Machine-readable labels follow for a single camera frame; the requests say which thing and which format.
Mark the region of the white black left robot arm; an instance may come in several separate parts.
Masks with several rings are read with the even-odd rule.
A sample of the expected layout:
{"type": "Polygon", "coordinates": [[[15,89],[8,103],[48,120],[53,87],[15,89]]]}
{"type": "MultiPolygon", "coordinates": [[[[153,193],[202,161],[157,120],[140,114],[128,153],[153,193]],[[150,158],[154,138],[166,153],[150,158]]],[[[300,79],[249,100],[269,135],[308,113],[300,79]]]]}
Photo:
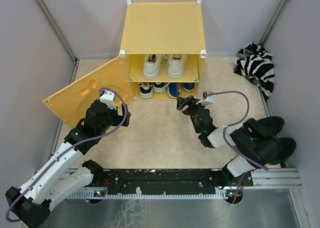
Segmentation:
{"type": "Polygon", "coordinates": [[[129,125],[131,114],[125,102],[121,109],[119,115],[115,101],[95,100],[48,162],[19,188],[12,186],[6,191],[6,220],[39,227],[71,193],[90,184],[101,185],[104,169],[92,160],[84,162],[68,178],[62,179],[62,175],[103,137],[129,125]]]}

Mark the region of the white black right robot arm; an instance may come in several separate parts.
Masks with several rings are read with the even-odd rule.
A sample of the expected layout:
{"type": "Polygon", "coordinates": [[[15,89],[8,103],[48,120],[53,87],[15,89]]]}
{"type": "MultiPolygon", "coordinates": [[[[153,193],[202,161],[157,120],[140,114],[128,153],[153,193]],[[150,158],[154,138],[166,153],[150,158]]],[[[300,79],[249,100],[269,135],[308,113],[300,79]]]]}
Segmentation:
{"type": "Polygon", "coordinates": [[[241,176],[257,168],[266,168],[266,164],[277,163],[281,152],[281,142],[277,138],[285,122],[281,117],[272,116],[226,127],[216,127],[206,105],[214,102],[213,96],[197,99],[177,97],[177,110],[190,117],[201,144],[207,148],[228,145],[236,152],[217,176],[217,185],[236,185],[241,176]]]}

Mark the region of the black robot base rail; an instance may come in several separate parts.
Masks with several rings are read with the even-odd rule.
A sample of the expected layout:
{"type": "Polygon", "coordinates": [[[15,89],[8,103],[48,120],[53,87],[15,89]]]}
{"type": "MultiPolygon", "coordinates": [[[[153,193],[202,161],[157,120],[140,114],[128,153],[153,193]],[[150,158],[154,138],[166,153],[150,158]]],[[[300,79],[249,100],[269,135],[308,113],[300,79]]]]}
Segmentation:
{"type": "Polygon", "coordinates": [[[105,169],[69,199],[226,199],[251,187],[251,173],[239,177],[220,169],[105,169]]]}

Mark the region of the blue canvas shoe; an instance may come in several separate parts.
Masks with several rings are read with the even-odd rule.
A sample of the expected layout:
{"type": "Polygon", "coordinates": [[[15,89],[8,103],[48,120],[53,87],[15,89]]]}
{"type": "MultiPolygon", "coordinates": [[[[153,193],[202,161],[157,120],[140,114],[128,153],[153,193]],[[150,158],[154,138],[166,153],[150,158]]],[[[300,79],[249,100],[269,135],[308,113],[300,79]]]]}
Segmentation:
{"type": "Polygon", "coordinates": [[[183,89],[186,92],[192,92],[195,89],[195,83],[184,83],[183,84],[183,89]]]}
{"type": "Polygon", "coordinates": [[[181,93],[180,83],[169,83],[167,86],[167,91],[171,98],[177,98],[181,93]]]}

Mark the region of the black white canvas shoe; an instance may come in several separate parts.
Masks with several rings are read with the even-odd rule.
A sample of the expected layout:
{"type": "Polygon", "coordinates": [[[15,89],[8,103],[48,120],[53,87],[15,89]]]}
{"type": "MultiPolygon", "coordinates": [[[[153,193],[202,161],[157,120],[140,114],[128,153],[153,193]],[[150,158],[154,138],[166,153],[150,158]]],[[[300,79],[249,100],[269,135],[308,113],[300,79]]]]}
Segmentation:
{"type": "Polygon", "coordinates": [[[153,86],[150,82],[141,82],[138,84],[139,94],[142,99],[149,99],[153,96],[153,86]]]}
{"type": "Polygon", "coordinates": [[[165,92],[167,85],[168,85],[167,83],[154,82],[152,84],[153,91],[156,93],[163,93],[163,92],[165,92]]]}

